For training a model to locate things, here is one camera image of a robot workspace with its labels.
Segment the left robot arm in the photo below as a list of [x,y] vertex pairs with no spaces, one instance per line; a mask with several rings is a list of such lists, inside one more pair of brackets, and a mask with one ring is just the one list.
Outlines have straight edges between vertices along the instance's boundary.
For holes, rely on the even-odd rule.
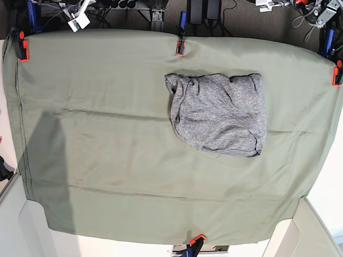
[[316,28],[334,27],[340,29],[342,1],[290,1],[291,7],[300,15],[299,27],[304,21]]

